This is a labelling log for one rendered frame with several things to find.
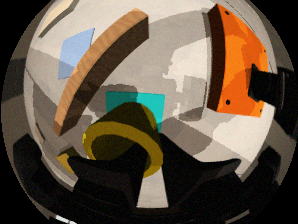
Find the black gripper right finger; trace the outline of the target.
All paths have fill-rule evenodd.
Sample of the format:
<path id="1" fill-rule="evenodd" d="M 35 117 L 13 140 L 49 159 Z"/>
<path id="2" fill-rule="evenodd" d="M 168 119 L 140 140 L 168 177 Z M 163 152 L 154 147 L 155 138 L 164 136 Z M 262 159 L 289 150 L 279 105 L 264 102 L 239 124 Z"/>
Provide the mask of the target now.
<path id="1" fill-rule="evenodd" d="M 169 209 L 180 208 L 182 201 L 193 194 L 197 186 L 235 171 L 242 163 L 239 159 L 201 163 L 169 140 L 164 133 L 160 133 L 160 140 L 164 163 L 161 165 L 162 177 Z"/>

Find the orange wooden bar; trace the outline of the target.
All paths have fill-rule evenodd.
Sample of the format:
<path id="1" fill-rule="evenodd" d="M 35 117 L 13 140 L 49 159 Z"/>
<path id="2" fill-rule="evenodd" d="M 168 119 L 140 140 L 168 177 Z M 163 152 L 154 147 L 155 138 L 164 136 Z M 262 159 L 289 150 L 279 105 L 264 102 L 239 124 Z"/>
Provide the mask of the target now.
<path id="1" fill-rule="evenodd" d="M 149 16 L 133 8 L 93 41 L 78 61 L 57 105 L 53 131 L 63 136 L 76 127 L 86 105 L 110 75 L 149 37 Z"/>

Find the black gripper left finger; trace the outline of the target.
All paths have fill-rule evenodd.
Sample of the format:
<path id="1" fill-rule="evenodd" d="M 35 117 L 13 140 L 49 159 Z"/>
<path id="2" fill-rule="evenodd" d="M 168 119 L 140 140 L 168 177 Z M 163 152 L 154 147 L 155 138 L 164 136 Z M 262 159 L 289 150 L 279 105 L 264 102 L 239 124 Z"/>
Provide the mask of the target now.
<path id="1" fill-rule="evenodd" d="M 82 177 L 106 188 L 122 190 L 128 198 L 130 209 L 137 210 L 146 156 L 148 151 L 136 141 L 128 151 L 122 152 L 122 155 L 114 160 L 90 160 L 81 156 L 71 156 L 67 161 L 78 179 Z"/>

